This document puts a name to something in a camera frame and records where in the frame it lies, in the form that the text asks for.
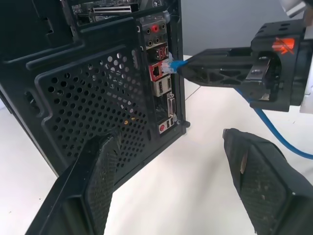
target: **red port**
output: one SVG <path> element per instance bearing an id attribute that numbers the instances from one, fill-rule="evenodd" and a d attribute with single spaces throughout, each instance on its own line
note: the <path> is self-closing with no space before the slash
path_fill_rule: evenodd
<path id="1" fill-rule="evenodd" d="M 158 32 L 158 25 L 153 25 L 153 26 L 152 26 L 152 31 L 153 31 L 154 33 L 157 33 L 157 32 Z"/>
<path id="2" fill-rule="evenodd" d="M 161 65 L 162 65 L 162 61 L 154 65 L 149 65 L 150 77 L 151 77 L 151 80 L 154 82 L 163 76 Z"/>

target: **gray wall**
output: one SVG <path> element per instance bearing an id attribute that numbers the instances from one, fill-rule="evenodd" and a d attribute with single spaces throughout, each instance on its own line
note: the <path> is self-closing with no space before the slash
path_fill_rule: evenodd
<path id="1" fill-rule="evenodd" d="M 181 0 L 181 4 L 185 55 L 250 46 L 264 23 L 289 20 L 278 0 Z"/>

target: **motherboard i/o panel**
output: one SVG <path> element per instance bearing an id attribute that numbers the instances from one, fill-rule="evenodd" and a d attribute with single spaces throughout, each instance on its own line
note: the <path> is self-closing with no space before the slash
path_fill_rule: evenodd
<path id="1" fill-rule="evenodd" d="M 151 16 L 142 22 L 150 80 L 155 96 L 156 119 L 160 134 L 170 130 L 177 121 L 176 89 L 172 87 L 174 84 L 172 75 L 162 71 L 162 63 L 169 62 L 170 51 L 167 29 L 167 22 L 162 14 Z"/>

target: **ventilation holes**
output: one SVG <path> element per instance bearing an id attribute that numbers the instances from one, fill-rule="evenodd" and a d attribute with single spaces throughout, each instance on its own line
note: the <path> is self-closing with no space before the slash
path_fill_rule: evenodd
<path id="1" fill-rule="evenodd" d="M 117 170 L 132 162 L 151 140 L 150 131 L 141 132 L 147 124 L 146 111 L 139 103 L 140 78 L 129 73 L 133 67 L 133 60 L 121 51 L 46 80 L 44 91 L 53 97 L 56 109 L 49 129 L 69 161 L 79 156 L 87 140 L 115 126 L 124 137 L 124 157 Z"/>

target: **orange label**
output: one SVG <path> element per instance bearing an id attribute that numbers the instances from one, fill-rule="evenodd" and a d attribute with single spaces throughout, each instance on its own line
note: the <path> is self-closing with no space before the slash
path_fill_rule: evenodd
<path id="1" fill-rule="evenodd" d="M 290 52 L 294 55 L 293 48 L 294 48 L 294 38 L 276 38 L 276 42 L 273 43 L 272 48 L 274 51 L 281 51 L 282 55 Z"/>

